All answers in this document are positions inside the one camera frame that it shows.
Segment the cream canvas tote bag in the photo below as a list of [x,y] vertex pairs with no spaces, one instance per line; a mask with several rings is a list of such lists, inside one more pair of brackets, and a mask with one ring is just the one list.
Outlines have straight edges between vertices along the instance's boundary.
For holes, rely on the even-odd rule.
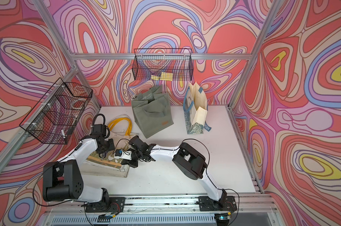
[[[122,165],[122,166],[125,167],[129,171],[128,165]],[[126,178],[128,176],[128,171],[126,172],[126,171],[119,171],[119,170],[111,170],[105,167],[94,167],[92,165],[87,165],[84,163],[80,166],[80,171],[86,175],[113,176],[113,177],[121,177],[121,178]]]

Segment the white bag yellow handles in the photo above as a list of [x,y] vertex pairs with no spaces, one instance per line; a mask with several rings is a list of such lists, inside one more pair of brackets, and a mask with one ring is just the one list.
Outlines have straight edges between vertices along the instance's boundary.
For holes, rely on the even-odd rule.
[[[121,132],[113,132],[113,128],[116,127],[118,123],[122,123],[122,121],[128,122],[128,127]],[[107,131],[106,136],[107,139],[113,139],[113,142],[116,146],[116,149],[128,149],[130,146],[128,145],[128,140],[133,138],[136,133],[132,133],[132,121],[128,115],[119,115],[116,118],[112,119],[107,123]],[[116,151],[109,151],[105,157],[99,157],[96,152],[93,152],[84,162],[84,164],[92,165],[94,167],[105,167],[111,170],[119,170],[119,171],[128,171],[125,167],[121,165],[122,159],[115,158]]]

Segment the olive green fabric bag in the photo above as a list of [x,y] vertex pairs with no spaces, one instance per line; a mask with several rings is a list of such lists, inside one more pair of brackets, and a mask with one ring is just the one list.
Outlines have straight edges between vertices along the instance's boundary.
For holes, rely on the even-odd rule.
[[145,138],[173,125],[170,95],[163,93],[161,85],[139,93],[131,101],[131,106],[135,122]]

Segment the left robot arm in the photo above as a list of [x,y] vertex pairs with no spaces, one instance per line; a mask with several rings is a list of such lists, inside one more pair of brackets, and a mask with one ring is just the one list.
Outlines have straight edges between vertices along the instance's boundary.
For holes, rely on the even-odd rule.
[[76,201],[93,205],[105,211],[111,201],[105,188],[86,185],[79,167],[95,152],[104,159],[115,149],[110,137],[110,129],[106,126],[103,114],[95,115],[91,132],[84,136],[79,144],[64,157],[47,163],[43,168],[43,200],[46,202]]

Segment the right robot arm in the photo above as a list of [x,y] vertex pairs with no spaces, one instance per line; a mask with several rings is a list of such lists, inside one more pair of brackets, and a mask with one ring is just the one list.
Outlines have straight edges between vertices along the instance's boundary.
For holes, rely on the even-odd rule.
[[182,142],[176,147],[163,147],[143,142],[138,136],[129,140],[128,150],[117,149],[115,158],[122,159],[122,165],[138,167],[139,162],[164,160],[173,162],[189,179],[199,181],[207,197],[199,197],[198,205],[205,211],[220,211],[225,207],[227,192],[213,182],[206,158],[190,144]]

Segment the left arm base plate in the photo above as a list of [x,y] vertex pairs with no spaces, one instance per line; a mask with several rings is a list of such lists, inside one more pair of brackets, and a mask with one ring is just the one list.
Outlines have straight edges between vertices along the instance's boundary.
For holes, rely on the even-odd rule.
[[108,201],[100,201],[96,203],[86,203],[86,213],[121,213],[124,209],[125,197],[110,197]]

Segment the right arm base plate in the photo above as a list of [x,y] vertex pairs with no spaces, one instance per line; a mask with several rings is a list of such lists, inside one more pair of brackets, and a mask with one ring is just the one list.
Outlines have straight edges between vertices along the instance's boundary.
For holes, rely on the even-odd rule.
[[198,197],[196,204],[200,211],[227,211],[234,213],[238,210],[234,196],[227,196],[224,200],[215,201],[207,196]]

